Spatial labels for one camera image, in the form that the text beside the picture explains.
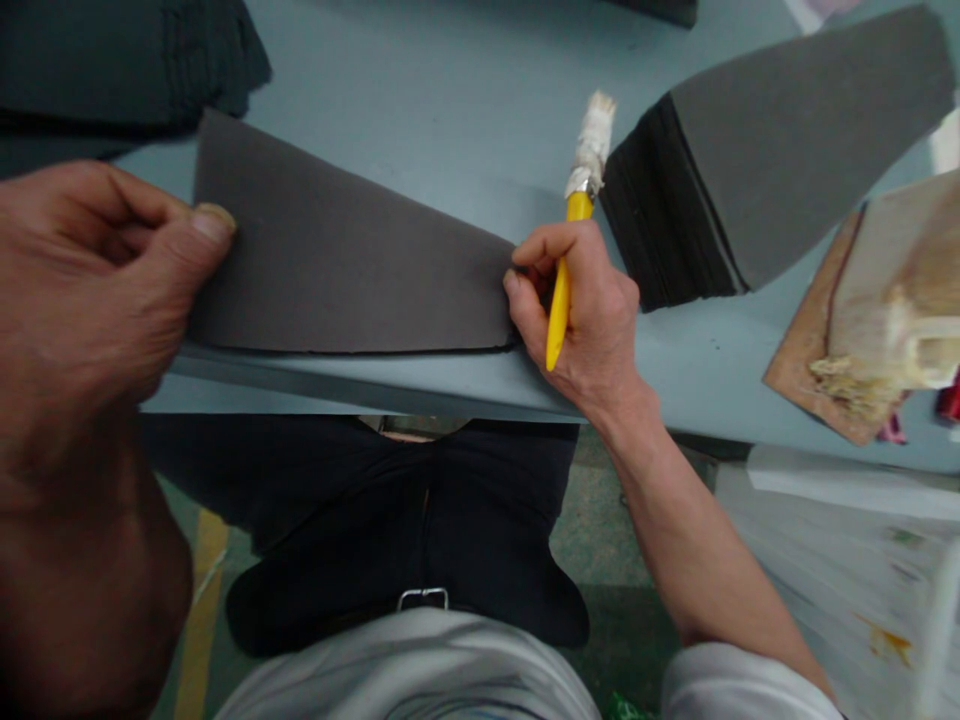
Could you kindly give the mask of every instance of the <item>hand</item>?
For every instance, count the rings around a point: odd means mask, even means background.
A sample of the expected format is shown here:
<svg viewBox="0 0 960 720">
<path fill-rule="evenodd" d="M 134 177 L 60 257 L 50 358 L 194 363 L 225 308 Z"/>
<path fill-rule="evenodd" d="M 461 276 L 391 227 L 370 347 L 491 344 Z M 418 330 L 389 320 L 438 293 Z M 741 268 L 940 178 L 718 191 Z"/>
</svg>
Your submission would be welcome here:
<svg viewBox="0 0 960 720">
<path fill-rule="evenodd" d="M 234 229 L 102 163 L 0 183 L 0 476 L 43 477 L 156 391 Z"/>
<path fill-rule="evenodd" d="M 540 301 L 552 286 L 557 259 L 570 271 L 570 324 L 552 373 L 546 372 L 547 313 Z M 640 292 L 610 264 L 592 220 L 537 228 L 513 253 L 525 274 L 508 270 L 503 285 L 510 317 L 540 372 L 591 422 L 624 405 L 655 402 L 634 365 Z"/>
</svg>

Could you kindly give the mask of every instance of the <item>wooden board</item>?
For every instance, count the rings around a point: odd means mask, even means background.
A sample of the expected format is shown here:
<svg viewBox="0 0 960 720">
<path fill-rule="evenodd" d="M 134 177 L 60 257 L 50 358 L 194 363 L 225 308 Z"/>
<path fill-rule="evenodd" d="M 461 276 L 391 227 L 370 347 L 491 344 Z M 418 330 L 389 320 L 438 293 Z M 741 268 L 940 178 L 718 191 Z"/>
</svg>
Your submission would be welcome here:
<svg viewBox="0 0 960 720">
<path fill-rule="evenodd" d="M 852 213 L 840 226 L 803 302 L 793 317 L 763 382 L 780 395 L 813 413 L 854 445 L 868 445 L 883 422 L 851 414 L 845 405 L 822 392 L 810 372 L 810 363 L 827 354 L 827 332 L 833 291 L 843 272 L 850 248 L 860 229 L 864 208 Z M 887 417 L 899 402 L 891 403 Z"/>
</svg>

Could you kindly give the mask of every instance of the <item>brush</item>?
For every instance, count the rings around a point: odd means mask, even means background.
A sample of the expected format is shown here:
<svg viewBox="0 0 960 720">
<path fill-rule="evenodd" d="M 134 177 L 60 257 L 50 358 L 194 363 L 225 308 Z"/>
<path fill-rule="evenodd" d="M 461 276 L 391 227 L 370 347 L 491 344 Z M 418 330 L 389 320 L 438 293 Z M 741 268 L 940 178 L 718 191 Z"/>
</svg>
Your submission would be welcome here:
<svg viewBox="0 0 960 720">
<path fill-rule="evenodd" d="M 590 98 L 583 116 L 573 169 L 567 181 L 567 222 L 587 220 L 593 216 L 593 204 L 603 187 L 603 169 L 610 154 L 610 135 L 617 103 L 599 90 Z M 547 372 L 553 372 L 563 348 L 563 338 L 570 320 L 570 271 L 567 259 L 557 262 L 557 283 L 550 306 L 547 330 Z"/>
</svg>

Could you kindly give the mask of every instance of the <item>table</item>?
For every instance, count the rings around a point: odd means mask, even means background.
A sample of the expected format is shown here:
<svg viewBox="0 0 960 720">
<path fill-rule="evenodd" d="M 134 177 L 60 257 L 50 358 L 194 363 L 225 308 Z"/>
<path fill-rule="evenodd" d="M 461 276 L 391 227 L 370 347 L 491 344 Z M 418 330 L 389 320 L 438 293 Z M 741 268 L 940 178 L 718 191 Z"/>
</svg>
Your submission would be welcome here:
<svg viewBox="0 0 960 720">
<path fill-rule="evenodd" d="M 561 220 L 587 98 L 619 100 L 614 144 L 666 90 L 798 34 L 782 3 L 704 0 L 692 31 L 589 0 L 247 0 L 274 67 L 245 118 L 308 152 L 519 243 Z M 868 0 L 844 22 L 907 4 Z M 960 6 L 945 18 L 960 56 Z M 195 142 L 119 165 L 189 200 Z M 930 174 L 918 145 L 878 184 Z M 611 254 L 622 263 L 602 216 Z M 940 472 L 960 447 L 909 401 L 910 445 L 849 445 L 761 383 L 829 239 L 760 292 L 637 318 L 637 366 L 668 426 Z M 582 420 L 522 349 L 483 355 L 269 356 L 187 346 L 154 412 L 387 412 Z"/>
</svg>

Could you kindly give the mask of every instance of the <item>yellow floor line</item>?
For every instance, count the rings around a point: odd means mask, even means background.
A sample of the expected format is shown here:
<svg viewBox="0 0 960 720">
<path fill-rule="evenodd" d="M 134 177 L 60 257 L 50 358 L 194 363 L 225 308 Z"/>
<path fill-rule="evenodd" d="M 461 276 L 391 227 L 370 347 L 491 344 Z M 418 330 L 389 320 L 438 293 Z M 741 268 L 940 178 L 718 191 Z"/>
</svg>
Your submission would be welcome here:
<svg viewBox="0 0 960 720">
<path fill-rule="evenodd" d="M 217 515 L 201 508 L 197 521 L 197 546 L 193 553 L 193 586 L 198 592 L 184 631 L 174 720 L 203 718 L 210 653 L 220 605 L 221 564 L 229 534 L 229 528 Z"/>
</svg>

